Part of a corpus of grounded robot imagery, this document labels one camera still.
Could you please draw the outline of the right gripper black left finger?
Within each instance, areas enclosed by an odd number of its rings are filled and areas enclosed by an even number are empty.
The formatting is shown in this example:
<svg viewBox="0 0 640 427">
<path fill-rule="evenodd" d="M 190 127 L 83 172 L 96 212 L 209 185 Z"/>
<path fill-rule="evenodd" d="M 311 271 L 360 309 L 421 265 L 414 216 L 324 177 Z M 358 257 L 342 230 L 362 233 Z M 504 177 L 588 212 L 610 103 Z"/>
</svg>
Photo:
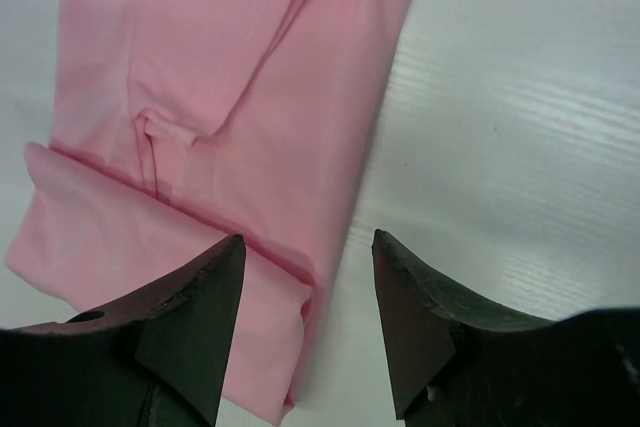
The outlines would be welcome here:
<svg viewBox="0 0 640 427">
<path fill-rule="evenodd" d="M 70 320 L 1 333 L 5 426 L 212 426 L 245 272 L 239 235 Z"/>
</svg>

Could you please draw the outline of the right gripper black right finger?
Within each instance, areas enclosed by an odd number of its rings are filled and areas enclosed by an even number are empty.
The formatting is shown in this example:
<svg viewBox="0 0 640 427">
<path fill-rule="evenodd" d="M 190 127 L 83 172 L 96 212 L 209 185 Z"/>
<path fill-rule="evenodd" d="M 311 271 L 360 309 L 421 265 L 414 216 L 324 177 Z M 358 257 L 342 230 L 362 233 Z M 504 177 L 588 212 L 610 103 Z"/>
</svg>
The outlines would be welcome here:
<svg viewBox="0 0 640 427">
<path fill-rule="evenodd" d="M 635 426 L 639 312 L 551 321 L 423 262 L 390 233 L 372 244 L 394 410 L 407 426 Z"/>
</svg>

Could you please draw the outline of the pink t-shirt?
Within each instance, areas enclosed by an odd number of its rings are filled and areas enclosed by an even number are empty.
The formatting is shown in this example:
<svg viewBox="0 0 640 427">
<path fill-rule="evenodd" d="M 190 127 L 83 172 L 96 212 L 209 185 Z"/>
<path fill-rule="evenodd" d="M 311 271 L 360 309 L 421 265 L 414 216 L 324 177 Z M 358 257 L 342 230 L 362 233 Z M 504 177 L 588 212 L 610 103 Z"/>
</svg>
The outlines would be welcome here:
<svg viewBox="0 0 640 427">
<path fill-rule="evenodd" d="M 79 310 L 247 245 L 223 395 L 303 384 L 411 0 L 60 0 L 50 140 L 7 267 Z"/>
</svg>

